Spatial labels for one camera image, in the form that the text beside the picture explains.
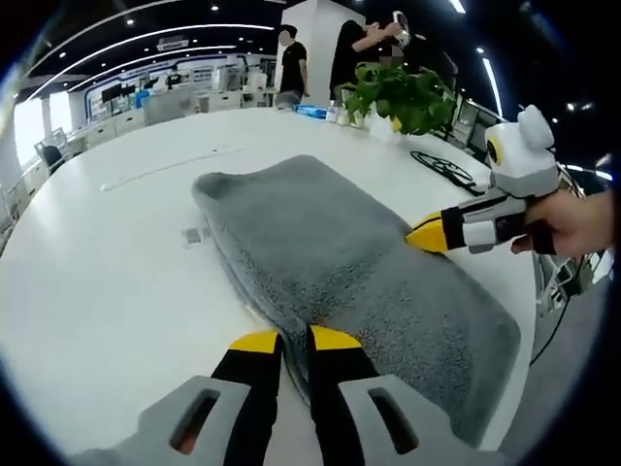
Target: cable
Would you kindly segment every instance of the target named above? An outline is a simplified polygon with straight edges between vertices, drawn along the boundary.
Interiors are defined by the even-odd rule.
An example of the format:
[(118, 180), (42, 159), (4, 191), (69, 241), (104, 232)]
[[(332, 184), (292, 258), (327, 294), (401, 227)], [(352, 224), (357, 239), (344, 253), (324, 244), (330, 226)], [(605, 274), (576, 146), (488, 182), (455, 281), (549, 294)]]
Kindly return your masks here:
[[(582, 266), (588, 262), (587, 259), (585, 259), (584, 257), (582, 257), (582, 260), (580, 260), (580, 263), (578, 264), (578, 268), (575, 271), (575, 275), (573, 276), (574, 279), (579, 279), (580, 277), (580, 271), (582, 270)], [(552, 343), (552, 340), (554, 340), (554, 336), (556, 335), (556, 332), (558, 331), (559, 327), (561, 326), (561, 322), (563, 321), (563, 317), (565, 317), (565, 313), (567, 311), (567, 307), (570, 305), (570, 302), (572, 301), (572, 298), (575, 295), (573, 294), (572, 296), (570, 296), (567, 299), (567, 302), (565, 303), (565, 306), (563, 307), (563, 311), (561, 311), (561, 315), (559, 316), (558, 321), (556, 322), (556, 325), (554, 326), (554, 330), (552, 330), (552, 333), (550, 334), (550, 338), (547, 339), (547, 342), (545, 342), (545, 345), (543, 345), (543, 347), (539, 350), (539, 352), (537, 353), (537, 355), (531, 359), (531, 363), (529, 364), (529, 367), (533, 366), (533, 364), (535, 364), (537, 362), (537, 360), (541, 357), (541, 355), (543, 354), (543, 352), (545, 350), (547, 350), (547, 347), (550, 346), (550, 344)]]
[(472, 196), (482, 196), (485, 194), (484, 192), (474, 189), (476, 183), (474, 182), (473, 176), (462, 167), (455, 165), (453, 162), (444, 158), (419, 152), (418, 150), (411, 150), (409, 154), (418, 163), (445, 177), (457, 187), (465, 189)]

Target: office desk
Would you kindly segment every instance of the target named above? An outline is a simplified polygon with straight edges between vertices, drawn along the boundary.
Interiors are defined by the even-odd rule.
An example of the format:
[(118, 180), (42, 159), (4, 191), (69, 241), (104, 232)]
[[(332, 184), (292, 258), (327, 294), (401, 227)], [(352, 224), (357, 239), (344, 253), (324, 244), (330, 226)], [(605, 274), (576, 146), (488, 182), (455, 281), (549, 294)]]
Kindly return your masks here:
[[(408, 145), (478, 178), (488, 174), (433, 136)], [(190, 377), (209, 375), (240, 336), (267, 328), (240, 304), (214, 245), (184, 244), (183, 230), (205, 226), (190, 187), (206, 172), (247, 173), (301, 153), (412, 223), (469, 198), (408, 150), (275, 109), (200, 114), (134, 131), (66, 163), (43, 186), (0, 260), (0, 349), (24, 407), (62, 451), (107, 448), (130, 436), (142, 410)], [(482, 442), (495, 449), (528, 372), (533, 261), (530, 254), (513, 256), (508, 245), (449, 256), (521, 330), (506, 393)], [(285, 438), (275, 435), (273, 444), (300, 458), (299, 443), (312, 445), (312, 429), (291, 390), (287, 383), (281, 397), (298, 418), (275, 430)], [(286, 403), (279, 408), (285, 417)]]

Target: towel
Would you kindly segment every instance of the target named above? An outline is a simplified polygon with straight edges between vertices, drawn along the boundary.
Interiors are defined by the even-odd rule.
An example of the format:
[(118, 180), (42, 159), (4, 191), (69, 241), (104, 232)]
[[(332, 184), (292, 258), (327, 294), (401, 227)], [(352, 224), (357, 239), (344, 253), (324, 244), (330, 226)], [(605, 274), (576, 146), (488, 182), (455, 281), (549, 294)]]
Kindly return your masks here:
[(282, 334), (307, 400), (306, 332), (316, 324), (355, 337), (382, 375), (414, 387), (478, 445), (520, 333), (476, 281), (407, 245), (405, 221), (311, 156), (203, 175), (192, 193), (232, 283)]

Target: ceiling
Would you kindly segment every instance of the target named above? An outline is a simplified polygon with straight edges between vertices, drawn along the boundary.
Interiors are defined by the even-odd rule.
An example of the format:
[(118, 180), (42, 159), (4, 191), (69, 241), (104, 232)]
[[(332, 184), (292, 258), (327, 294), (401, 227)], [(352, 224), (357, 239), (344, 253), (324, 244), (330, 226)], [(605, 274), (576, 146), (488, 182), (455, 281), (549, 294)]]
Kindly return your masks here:
[[(613, 151), (612, 128), (603, 111), (602, 95), (592, 83), (598, 77), (585, 66), (601, 43), (599, 20), (584, 14), (584, 6), (567, 2), (524, 0), (460, 0), (466, 14), (457, 14), (449, 0), (339, 0), (367, 17), (386, 22), (393, 10), (409, 18), (414, 32), (427, 37), (424, 47), (406, 50), (406, 62), (442, 67), (445, 52), (459, 68), (458, 87), (467, 97), (496, 111), (496, 102), (481, 58), (490, 59), (505, 117), (515, 119), (520, 106), (538, 105), (553, 130), (557, 156), (568, 162), (593, 164)], [(93, 28), (41, 62), (30, 78), (56, 75), (67, 66), (120, 41), (173, 27), (210, 23), (278, 26), (286, 5), (264, 0), (162, 0), (159, 5), (123, 15)], [(147, 5), (146, 0), (67, 0), (45, 32), (44, 46), (35, 62), (86, 27), (113, 15)], [(592, 0), (592, 6), (604, 0)], [(217, 5), (218, 11), (212, 11)], [(276, 54), (277, 31), (239, 28), (205, 28), (177, 32), (190, 47), (234, 45), (236, 51)], [(157, 53), (162, 36), (130, 42), (85, 61), (68, 75), (94, 76), (146, 55)], [(481, 55), (476, 48), (483, 48)], [(71, 77), (60, 77), (46, 92), (58, 91)], [(36, 87), (24, 89), (27, 97)], [(573, 111), (568, 104), (573, 104)]]

